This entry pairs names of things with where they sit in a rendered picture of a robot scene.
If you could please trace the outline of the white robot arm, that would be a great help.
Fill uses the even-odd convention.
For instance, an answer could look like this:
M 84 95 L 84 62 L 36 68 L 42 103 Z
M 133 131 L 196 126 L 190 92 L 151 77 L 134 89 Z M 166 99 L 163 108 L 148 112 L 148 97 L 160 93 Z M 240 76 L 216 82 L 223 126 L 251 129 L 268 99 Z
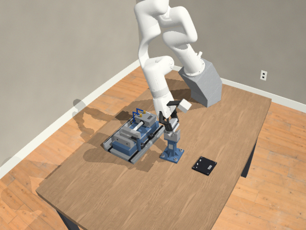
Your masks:
M 162 28 L 169 28 L 162 34 L 162 40 L 177 56 L 184 66 L 187 76 L 201 74 L 205 63 L 190 46 L 196 42 L 197 32 L 188 11 L 184 7 L 169 6 L 169 0 L 139 0 L 134 6 L 134 13 L 142 35 L 138 48 L 138 59 L 154 98 L 159 98 L 169 92 L 164 76 L 174 68 L 174 60 L 169 56 L 149 58 L 150 42 L 161 34 Z

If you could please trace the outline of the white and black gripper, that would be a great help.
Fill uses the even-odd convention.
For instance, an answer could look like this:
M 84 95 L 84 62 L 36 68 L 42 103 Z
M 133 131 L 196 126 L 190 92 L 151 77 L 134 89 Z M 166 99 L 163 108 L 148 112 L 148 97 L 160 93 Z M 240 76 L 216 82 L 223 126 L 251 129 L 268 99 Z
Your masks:
M 169 123 L 169 116 L 171 116 L 171 118 L 177 119 L 178 116 L 176 106 L 167 106 L 167 103 L 169 101 L 174 101 L 170 92 L 159 98 L 153 97 L 154 108 L 159 119 L 158 122 L 165 126 L 166 131 L 173 131 L 171 123 Z M 167 121 L 165 121 L 164 119 L 167 119 Z M 177 122 L 179 122 L 179 119 L 177 120 Z

